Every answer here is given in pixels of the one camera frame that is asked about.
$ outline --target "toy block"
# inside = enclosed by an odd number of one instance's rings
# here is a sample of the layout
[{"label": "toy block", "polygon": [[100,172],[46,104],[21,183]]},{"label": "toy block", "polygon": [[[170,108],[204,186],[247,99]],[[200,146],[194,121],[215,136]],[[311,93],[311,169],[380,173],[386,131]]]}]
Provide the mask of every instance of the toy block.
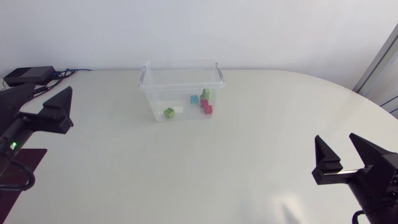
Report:
[{"label": "toy block", "polygon": [[209,98],[209,97],[210,97],[210,90],[207,89],[207,88],[203,89],[203,92],[201,93],[201,95],[202,95],[204,98]]},{"label": "toy block", "polygon": [[197,104],[199,103],[199,98],[196,95],[191,96],[191,104]]},{"label": "toy block", "polygon": [[175,114],[175,111],[172,108],[167,108],[164,110],[164,115],[168,118],[172,118]]},{"label": "toy block", "polygon": [[213,113],[213,107],[211,105],[205,107],[205,114],[212,114],[212,113]]},{"label": "toy block", "polygon": [[201,99],[200,100],[200,106],[203,108],[206,108],[209,105],[209,101],[206,99]]}]

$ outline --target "black power adapter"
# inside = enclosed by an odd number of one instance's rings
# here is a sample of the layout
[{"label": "black power adapter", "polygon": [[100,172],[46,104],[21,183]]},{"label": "black power adapter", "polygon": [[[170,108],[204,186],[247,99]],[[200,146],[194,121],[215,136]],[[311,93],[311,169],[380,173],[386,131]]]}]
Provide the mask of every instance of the black power adapter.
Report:
[{"label": "black power adapter", "polygon": [[53,66],[17,68],[3,79],[9,86],[19,86],[25,83],[47,85],[52,80],[53,72],[55,72]]}]

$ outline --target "robotic arm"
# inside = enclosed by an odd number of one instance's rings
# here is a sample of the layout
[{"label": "robotic arm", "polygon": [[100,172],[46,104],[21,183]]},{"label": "robotic arm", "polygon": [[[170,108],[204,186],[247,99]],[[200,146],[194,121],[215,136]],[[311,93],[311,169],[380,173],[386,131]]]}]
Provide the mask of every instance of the robotic arm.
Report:
[{"label": "robotic arm", "polygon": [[21,191],[34,185],[33,172],[14,160],[35,131],[65,134],[73,123],[69,117],[72,88],[68,87],[47,100],[38,114],[20,112],[31,98],[35,85],[27,83],[0,92],[0,176],[10,164],[20,167],[29,177],[25,185],[1,184],[0,190]]},{"label": "robotic arm", "polygon": [[348,184],[372,224],[398,223],[398,154],[389,152],[353,133],[353,142],[364,168],[343,170],[340,158],[322,140],[315,137],[317,166],[313,178],[321,184]]}]

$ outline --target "green cube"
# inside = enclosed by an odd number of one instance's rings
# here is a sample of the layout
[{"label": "green cube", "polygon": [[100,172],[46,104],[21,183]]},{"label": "green cube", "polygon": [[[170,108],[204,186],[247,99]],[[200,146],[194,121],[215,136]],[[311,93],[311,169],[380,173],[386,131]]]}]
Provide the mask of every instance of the green cube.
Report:
[{"label": "green cube", "polygon": [[210,90],[209,89],[203,89],[203,92],[201,93],[204,99],[210,98]]},{"label": "green cube", "polygon": [[201,99],[201,100],[204,100],[204,99],[210,100],[210,96],[204,97],[203,95],[200,95],[200,99]]},{"label": "green cube", "polygon": [[168,118],[172,118],[175,114],[175,111],[172,108],[167,108],[164,110],[164,115]]}]

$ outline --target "green led light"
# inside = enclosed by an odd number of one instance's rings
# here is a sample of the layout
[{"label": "green led light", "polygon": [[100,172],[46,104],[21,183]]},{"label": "green led light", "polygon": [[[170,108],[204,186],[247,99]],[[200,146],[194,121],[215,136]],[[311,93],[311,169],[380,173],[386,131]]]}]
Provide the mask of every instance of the green led light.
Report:
[{"label": "green led light", "polygon": [[12,150],[14,150],[16,147],[17,147],[17,143],[16,143],[16,142],[13,142],[13,143],[10,145],[10,149],[12,149]]}]

